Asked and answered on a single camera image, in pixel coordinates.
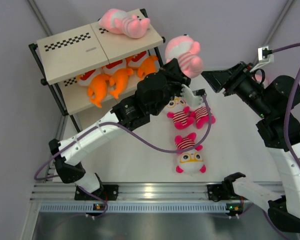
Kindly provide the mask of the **orange shark plush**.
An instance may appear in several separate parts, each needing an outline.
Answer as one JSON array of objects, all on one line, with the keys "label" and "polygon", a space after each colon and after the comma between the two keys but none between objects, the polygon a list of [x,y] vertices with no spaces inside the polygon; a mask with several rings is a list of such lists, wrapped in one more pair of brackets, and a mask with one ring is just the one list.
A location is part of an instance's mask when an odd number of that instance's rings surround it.
[{"label": "orange shark plush", "polygon": [[100,67],[77,75],[75,79],[80,86],[87,87],[89,101],[98,108],[102,108],[102,101],[108,94],[107,81],[110,76],[105,74]]},{"label": "orange shark plush", "polygon": [[127,66],[125,58],[103,66],[102,70],[109,76],[109,85],[115,86],[109,94],[118,100],[119,95],[127,88],[129,77],[134,74],[134,70]]},{"label": "orange shark plush", "polygon": [[149,55],[148,52],[142,51],[138,54],[126,58],[127,66],[136,71],[136,75],[142,81],[147,75],[156,73],[156,55]]}]

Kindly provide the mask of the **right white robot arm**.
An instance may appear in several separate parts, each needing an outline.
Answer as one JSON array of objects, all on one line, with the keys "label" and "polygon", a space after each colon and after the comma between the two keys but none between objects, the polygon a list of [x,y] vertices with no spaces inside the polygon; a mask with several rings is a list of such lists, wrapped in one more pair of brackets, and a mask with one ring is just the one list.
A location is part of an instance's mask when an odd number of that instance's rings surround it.
[{"label": "right white robot arm", "polygon": [[295,80],[281,75],[264,86],[244,62],[229,69],[204,71],[202,76],[214,92],[237,95],[260,117],[257,131],[275,162],[284,189],[283,195],[277,194],[236,172],[222,182],[225,196],[252,201],[278,230],[300,234],[300,123],[294,116],[284,123]]}]

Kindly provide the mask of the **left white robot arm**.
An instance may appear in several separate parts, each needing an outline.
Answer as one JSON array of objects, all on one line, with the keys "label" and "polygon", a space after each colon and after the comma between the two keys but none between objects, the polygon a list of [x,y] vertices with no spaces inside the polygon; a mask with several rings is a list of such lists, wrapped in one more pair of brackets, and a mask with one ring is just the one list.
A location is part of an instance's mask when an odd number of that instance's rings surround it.
[{"label": "left white robot arm", "polygon": [[123,98],[85,130],[65,140],[52,139],[48,145],[58,177],[64,184],[74,183],[83,188],[92,200],[99,199],[103,194],[102,182],[96,173],[84,169],[83,158],[125,131],[148,124],[150,116],[159,115],[190,83],[190,77],[174,58],[158,72],[146,75],[136,85],[134,94]]}]

